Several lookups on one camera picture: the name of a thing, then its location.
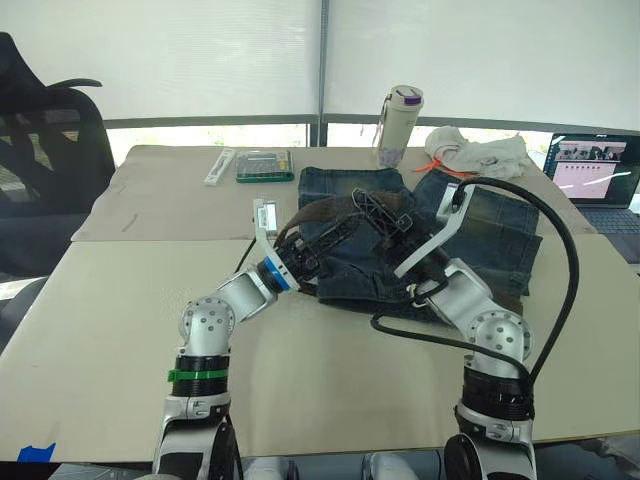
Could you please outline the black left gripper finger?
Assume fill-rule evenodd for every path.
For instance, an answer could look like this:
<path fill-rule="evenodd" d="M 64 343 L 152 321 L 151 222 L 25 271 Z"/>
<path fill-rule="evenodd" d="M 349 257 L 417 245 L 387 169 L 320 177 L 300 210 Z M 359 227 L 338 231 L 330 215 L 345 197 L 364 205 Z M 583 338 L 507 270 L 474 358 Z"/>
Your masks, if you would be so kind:
<path fill-rule="evenodd" d="M 299 245 L 336 246 L 351 238 L 358 230 L 362 215 L 340 215 L 329 220 L 310 220 L 300 226 Z"/>
<path fill-rule="evenodd" d="M 320 261 L 334 248 L 351 238 L 359 228 L 359 221 L 338 221 L 313 237 L 313 257 Z"/>

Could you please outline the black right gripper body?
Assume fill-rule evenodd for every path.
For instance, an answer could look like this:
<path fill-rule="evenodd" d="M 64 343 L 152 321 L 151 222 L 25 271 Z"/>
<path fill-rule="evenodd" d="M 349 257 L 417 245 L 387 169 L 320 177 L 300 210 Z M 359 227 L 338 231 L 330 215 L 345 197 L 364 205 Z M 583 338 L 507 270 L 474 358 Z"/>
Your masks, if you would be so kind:
<path fill-rule="evenodd" d="M 389 266 L 399 266 L 433 236 L 429 227 L 418 223 L 414 223 L 409 230 L 402 233 L 404 234 L 404 258 L 402 260 L 383 260 Z"/>

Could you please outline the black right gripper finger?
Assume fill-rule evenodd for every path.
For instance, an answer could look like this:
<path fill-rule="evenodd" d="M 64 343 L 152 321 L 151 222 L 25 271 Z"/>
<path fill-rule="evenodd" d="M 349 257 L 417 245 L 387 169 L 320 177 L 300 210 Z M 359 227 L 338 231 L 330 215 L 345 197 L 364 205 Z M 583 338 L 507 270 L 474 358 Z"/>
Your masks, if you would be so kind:
<path fill-rule="evenodd" d="M 413 226 L 407 213 L 399 213 L 405 200 L 400 194 L 357 188 L 351 198 L 356 209 L 379 233 L 405 233 Z"/>
<path fill-rule="evenodd" d="M 374 254 L 382 260 L 402 260 L 404 258 L 404 234 L 396 232 L 385 236 L 373 248 Z"/>

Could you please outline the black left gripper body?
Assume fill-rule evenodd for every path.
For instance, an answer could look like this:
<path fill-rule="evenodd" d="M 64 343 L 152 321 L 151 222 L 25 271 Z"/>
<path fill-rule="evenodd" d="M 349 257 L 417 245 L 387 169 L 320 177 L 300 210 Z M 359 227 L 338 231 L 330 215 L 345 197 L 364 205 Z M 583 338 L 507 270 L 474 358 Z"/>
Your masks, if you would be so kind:
<path fill-rule="evenodd" d="M 285 240 L 275 252 L 298 284 L 308 283 L 318 276 L 319 256 L 302 238 Z"/>

